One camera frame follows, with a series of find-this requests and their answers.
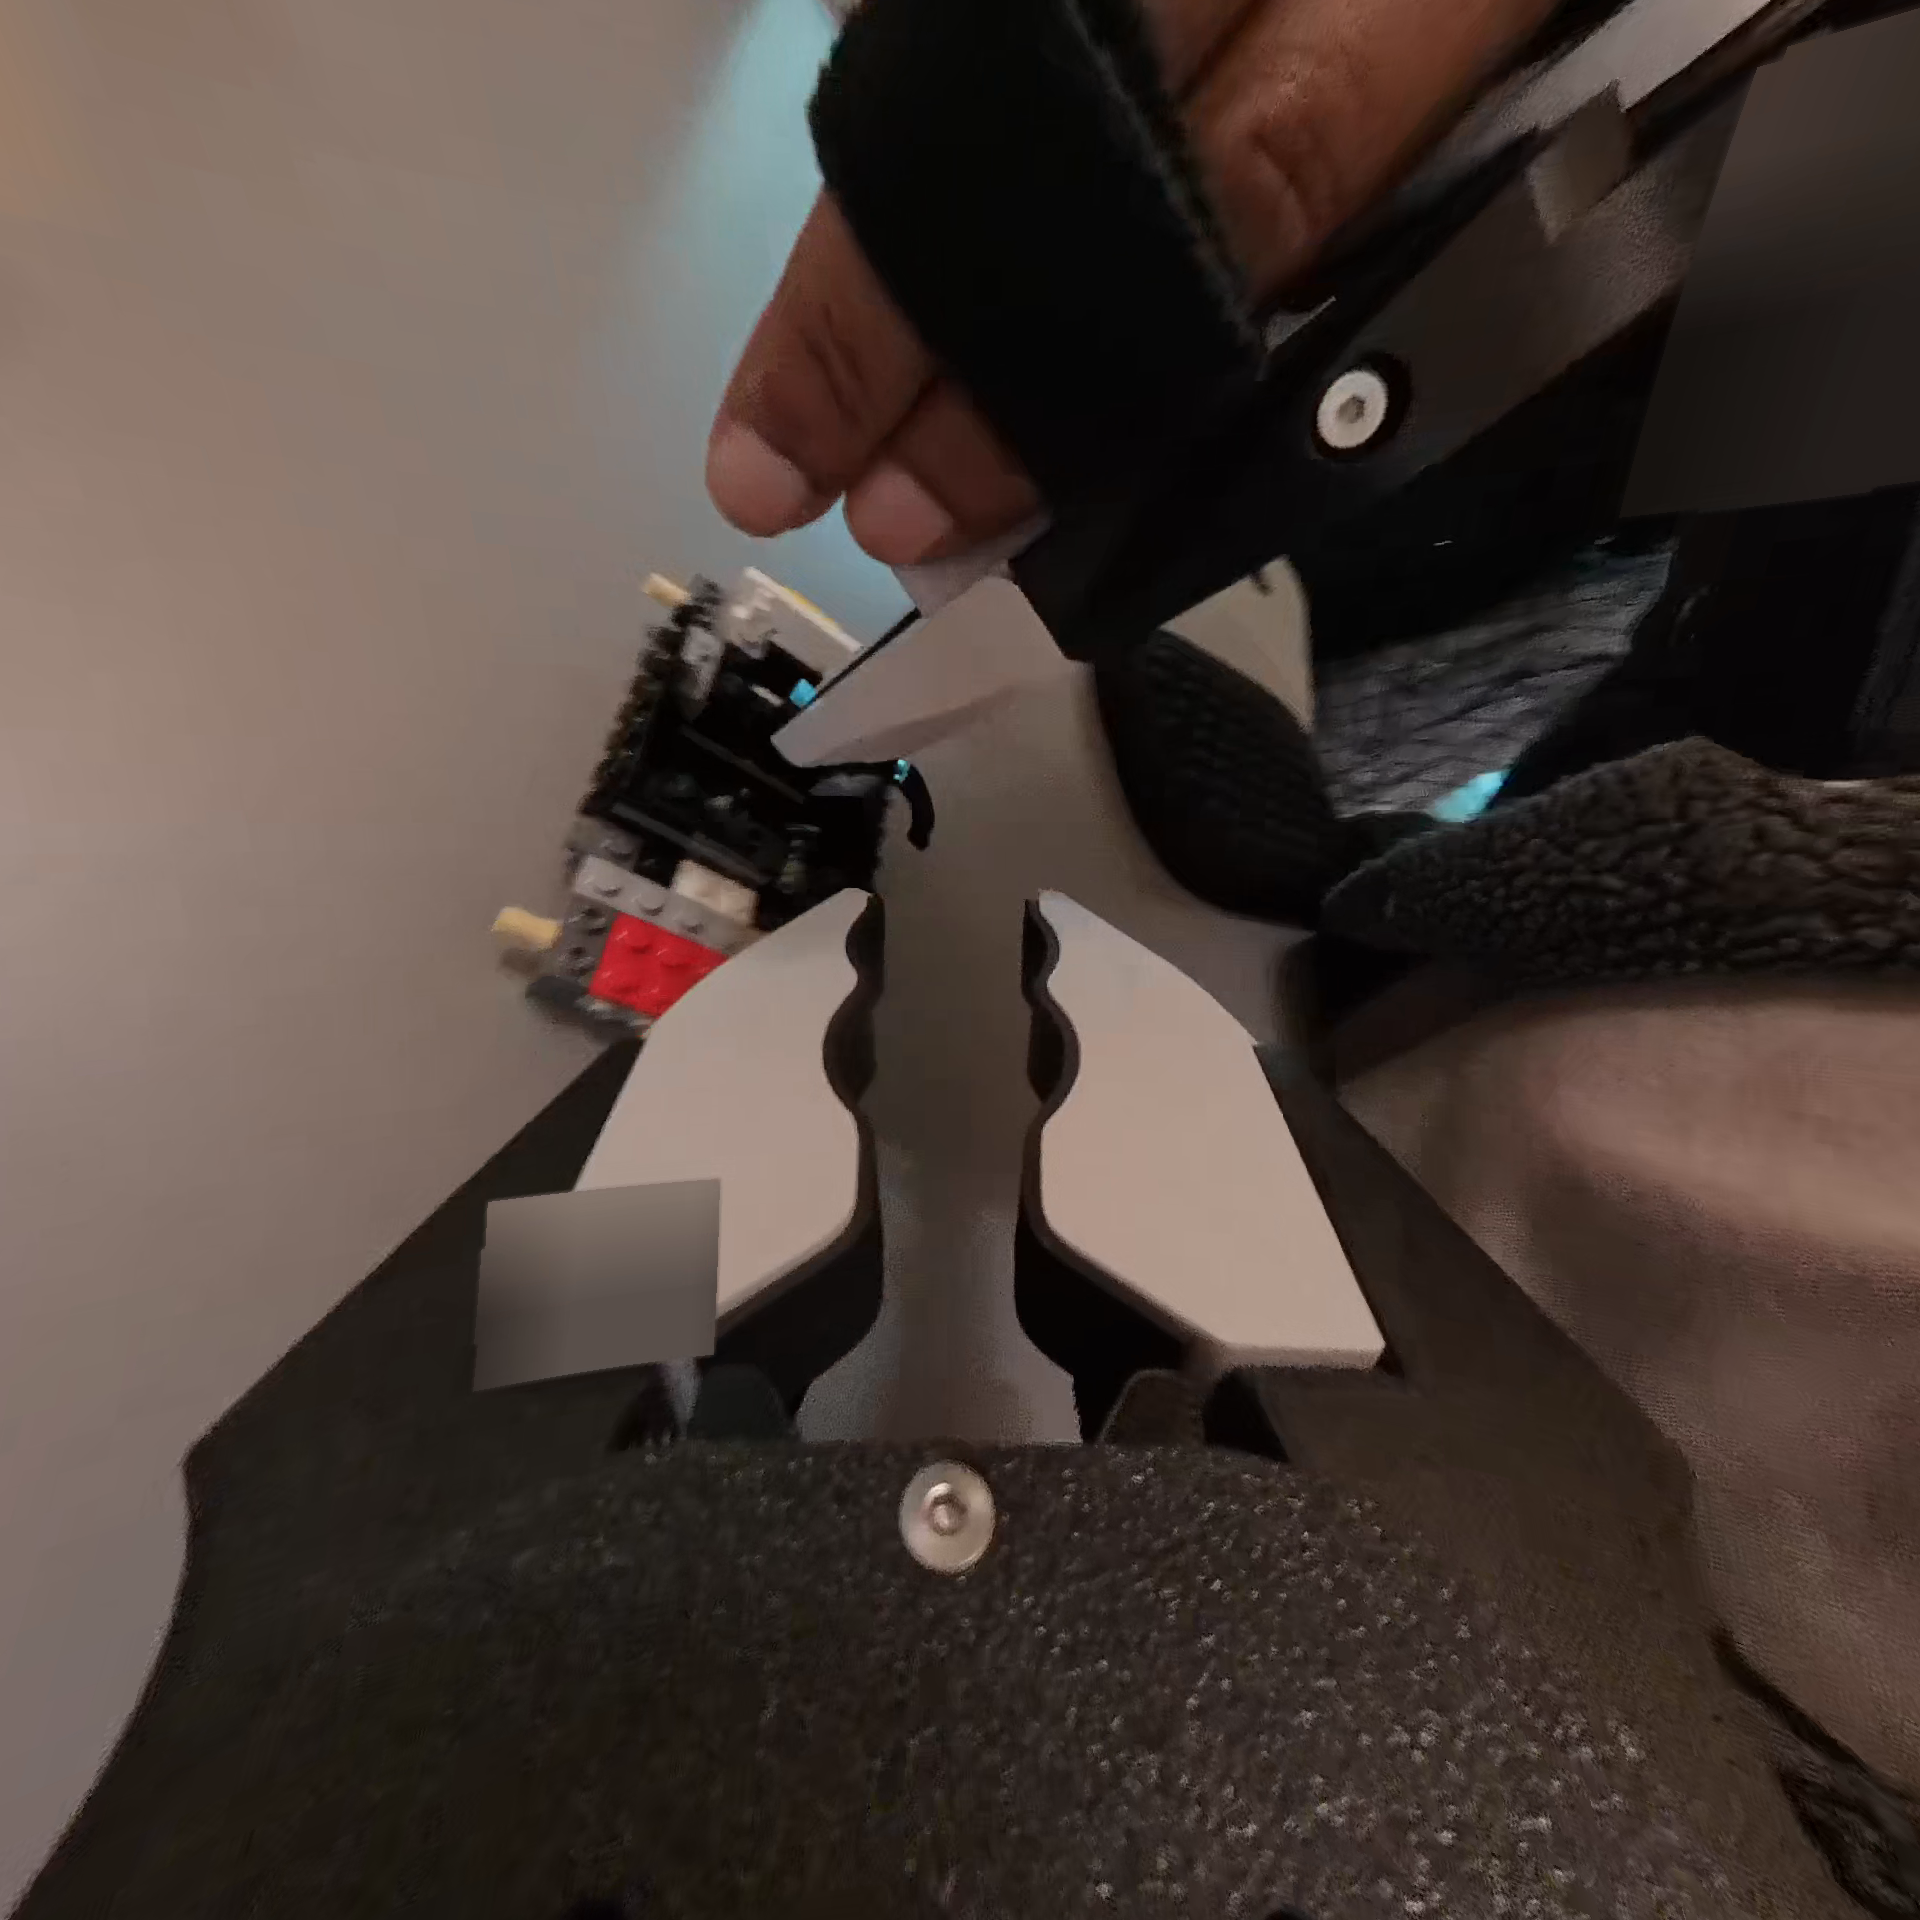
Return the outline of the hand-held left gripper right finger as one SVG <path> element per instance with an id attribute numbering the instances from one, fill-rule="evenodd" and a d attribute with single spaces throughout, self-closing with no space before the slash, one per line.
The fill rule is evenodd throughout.
<path id="1" fill-rule="evenodd" d="M 1032 1007 L 1062 1028 L 1040 1228 L 1209 1371 L 1389 1351 L 1258 1039 L 1091 907 L 1040 892 Z"/>

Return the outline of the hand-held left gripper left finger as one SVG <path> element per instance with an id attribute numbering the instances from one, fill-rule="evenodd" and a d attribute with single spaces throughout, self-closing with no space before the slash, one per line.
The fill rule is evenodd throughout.
<path id="1" fill-rule="evenodd" d="M 710 972 L 642 1039 L 578 1194 L 718 1183 L 718 1330 L 873 1215 L 856 1067 L 883 905 L 844 890 Z"/>

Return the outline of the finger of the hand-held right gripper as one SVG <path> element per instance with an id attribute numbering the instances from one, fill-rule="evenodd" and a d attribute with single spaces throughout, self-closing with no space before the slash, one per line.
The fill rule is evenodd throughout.
<path id="1" fill-rule="evenodd" d="M 960 602 L 981 580 L 1010 580 L 1010 569 L 1046 532 L 1046 512 L 1032 512 L 964 556 L 900 564 L 900 589 L 912 597 L 922 617 Z"/>
<path id="2" fill-rule="evenodd" d="M 1067 674 L 1084 663 L 1057 648 L 1026 595 L 976 580 L 831 674 L 773 733 L 773 754 L 795 769 L 901 763 Z"/>

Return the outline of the toy brick car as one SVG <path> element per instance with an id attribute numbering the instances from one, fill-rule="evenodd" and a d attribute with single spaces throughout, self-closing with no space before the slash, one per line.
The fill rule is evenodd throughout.
<path id="1" fill-rule="evenodd" d="M 798 769 L 778 733 L 856 637 L 778 580 L 642 585 L 661 617 L 565 836 L 565 915 L 505 907 L 527 1001 L 642 1039 L 710 972 L 844 890 L 873 890 L 895 806 L 931 844 L 901 760 Z"/>

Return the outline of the grey desk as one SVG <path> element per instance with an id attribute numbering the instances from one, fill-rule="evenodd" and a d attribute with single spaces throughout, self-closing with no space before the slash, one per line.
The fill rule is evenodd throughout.
<path id="1" fill-rule="evenodd" d="M 4 1910 L 186 1452 L 590 1056 L 492 961 L 705 494 L 824 7 L 4 7 Z"/>

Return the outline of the person's right hand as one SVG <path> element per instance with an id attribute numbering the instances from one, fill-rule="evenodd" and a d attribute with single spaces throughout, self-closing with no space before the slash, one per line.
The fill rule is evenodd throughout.
<path id="1" fill-rule="evenodd" d="M 1532 0 L 1148 0 L 1238 281 L 1284 297 L 1528 48 Z M 824 183 L 710 428 L 710 499 L 778 537 L 844 507 L 886 564 L 981 551 L 1043 494 Z"/>

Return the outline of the beige cloth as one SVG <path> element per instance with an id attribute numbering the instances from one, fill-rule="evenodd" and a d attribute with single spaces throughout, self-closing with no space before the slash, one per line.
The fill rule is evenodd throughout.
<path id="1" fill-rule="evenodd" d="M 1341 1103 L 1689 1463 L 1742 1663 L 1917 1800 L 1917 984 L 1500 1001 Z"/>

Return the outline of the black fleece jacket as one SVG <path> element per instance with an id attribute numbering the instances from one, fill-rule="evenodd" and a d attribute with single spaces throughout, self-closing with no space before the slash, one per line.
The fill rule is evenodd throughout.
<path id="1" fill-rule="evenodd" d="M 1626 652 L 1485 812 L 1316 938 L 1500 987 L 1920 972 L 1917 484 L 1682 524 Z"/>

